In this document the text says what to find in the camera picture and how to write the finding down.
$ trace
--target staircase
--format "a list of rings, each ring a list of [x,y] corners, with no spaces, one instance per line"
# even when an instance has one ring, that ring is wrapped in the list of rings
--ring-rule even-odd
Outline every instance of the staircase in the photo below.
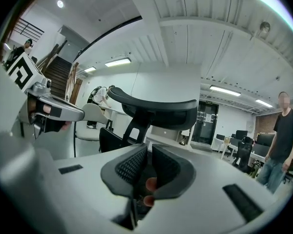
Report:
[[[44,76],[51,80],[51,94],[65,99],[66,83],[72,64],[61,57],[55,57],[47,67]]]

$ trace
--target fluorescent light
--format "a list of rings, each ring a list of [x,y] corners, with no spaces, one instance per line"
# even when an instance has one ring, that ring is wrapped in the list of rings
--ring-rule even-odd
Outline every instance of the fluorescent light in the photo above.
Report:
[[[239,92],[235,92],[235,91],[232,91],[232,90],[229,90],[229,89],[224,89],[224,88],[220,88],[220,87],[216,87],[216,86],[210,86],[211,90],[216,90],[216,91],[219,91],[219,92],[223,92],[223,93],[226,93],[226,94],[230,94],[230,95],[233,95],[233,96],[240,96],[241,93]]]
[[[266,107],[272,107],[271,105],[269,105],[268,103],[263,102],[262,100],[257,99],[256,102],[265,105]]]
[[[61,0],[58,0],[57,5],[58,5],[60,8],[63,8],[64,3],[63,3]]]
[[[112,67],[112,66],[122,65],[127,63],[131,63],[131,60],[129,58],[123,58],[123,59],[107,62],[106,66]]]
[[[95,67],[91,67],[91,68],[87,68],[85,70],[85,72],[91,72],[91,71],[94,71],[94,70],[96,70],[96,68]]]
[[[6,44],[6,43],[5,43],[4,45],[5,45],[5,46],[7,46],[7,48],[8,48],[9,50],[11,50],[11,48],[9,47],[9,45],[8,45],[8,44]]]
[[[272,10],[274,10],[293,31],[293,18],[279,0],[261,0],[261,1],[265,3],[267,6],[269,6]]]

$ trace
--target paper notice on door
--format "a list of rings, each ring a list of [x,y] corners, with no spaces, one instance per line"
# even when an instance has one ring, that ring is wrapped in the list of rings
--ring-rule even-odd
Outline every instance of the paper notice on door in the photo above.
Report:
[[[211,123],[211,115],[206,114],[205,122],[209,122],[209,123]]]

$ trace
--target brick wall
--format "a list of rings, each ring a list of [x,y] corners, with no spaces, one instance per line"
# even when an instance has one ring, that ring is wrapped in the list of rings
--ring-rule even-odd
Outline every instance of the brick wall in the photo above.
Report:
[[[258,133],[273,133],[273,128],[280,113],[256,117],[254,139]]]

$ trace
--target blue jeans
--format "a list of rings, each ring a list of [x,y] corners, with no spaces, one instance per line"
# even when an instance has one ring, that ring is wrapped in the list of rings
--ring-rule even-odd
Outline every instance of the blue jeans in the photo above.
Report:
[[[267,189],[272,193],[277,190],[284,178],[285,172],[282,171],[282,165],[283,163],[268,158],[257,177],[257,181],[262,185],[267,184]]]

